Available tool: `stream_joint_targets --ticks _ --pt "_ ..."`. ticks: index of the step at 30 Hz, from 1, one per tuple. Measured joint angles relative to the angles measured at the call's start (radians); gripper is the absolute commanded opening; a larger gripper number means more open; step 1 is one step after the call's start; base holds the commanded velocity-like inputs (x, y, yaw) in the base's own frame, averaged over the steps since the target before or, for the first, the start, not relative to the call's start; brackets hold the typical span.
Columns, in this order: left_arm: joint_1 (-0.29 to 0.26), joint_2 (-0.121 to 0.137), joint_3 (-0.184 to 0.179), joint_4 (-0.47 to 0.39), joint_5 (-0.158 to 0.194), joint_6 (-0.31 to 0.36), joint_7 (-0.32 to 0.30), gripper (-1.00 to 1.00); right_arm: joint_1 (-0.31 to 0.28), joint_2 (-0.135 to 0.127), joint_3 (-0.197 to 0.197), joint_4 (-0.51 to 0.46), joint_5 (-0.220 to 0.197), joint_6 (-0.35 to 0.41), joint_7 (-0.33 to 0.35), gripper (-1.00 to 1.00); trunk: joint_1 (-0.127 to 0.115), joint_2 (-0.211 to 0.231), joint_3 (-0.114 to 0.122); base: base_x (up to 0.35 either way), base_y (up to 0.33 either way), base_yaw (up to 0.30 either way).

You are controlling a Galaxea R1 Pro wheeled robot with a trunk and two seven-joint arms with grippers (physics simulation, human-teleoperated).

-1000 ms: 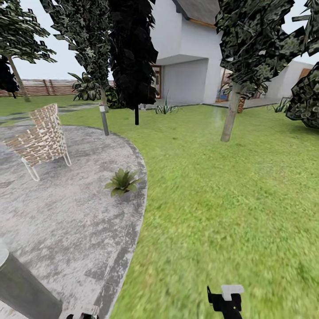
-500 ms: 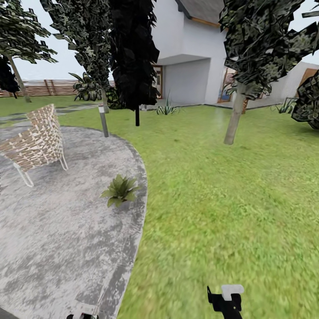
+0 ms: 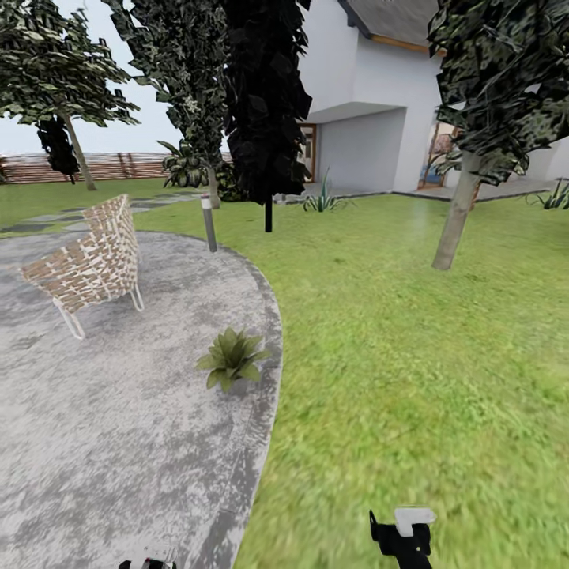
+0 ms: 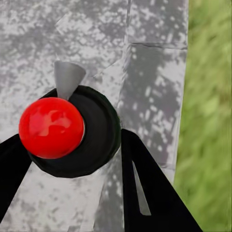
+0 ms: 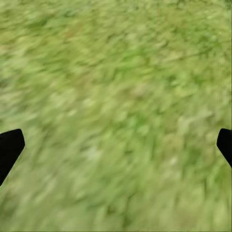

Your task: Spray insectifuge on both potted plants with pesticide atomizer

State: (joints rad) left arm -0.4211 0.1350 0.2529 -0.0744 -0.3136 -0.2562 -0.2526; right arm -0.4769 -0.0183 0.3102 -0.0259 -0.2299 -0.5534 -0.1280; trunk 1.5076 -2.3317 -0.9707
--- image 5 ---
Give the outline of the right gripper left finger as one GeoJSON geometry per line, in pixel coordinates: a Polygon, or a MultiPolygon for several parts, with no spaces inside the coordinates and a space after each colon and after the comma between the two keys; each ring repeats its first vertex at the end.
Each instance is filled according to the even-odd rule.
{"type": "Polygon", "coordinates": [[[25,147],[21,129],[0,134],[0,186],[25,147]]]}

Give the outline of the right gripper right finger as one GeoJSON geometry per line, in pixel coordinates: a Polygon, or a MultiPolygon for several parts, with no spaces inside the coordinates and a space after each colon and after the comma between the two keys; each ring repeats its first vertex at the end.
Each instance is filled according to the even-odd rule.
{"type": "Polygon", "coordinates": [[[232,167],[232,130],[220,129],[217,146],[232,167]]]}

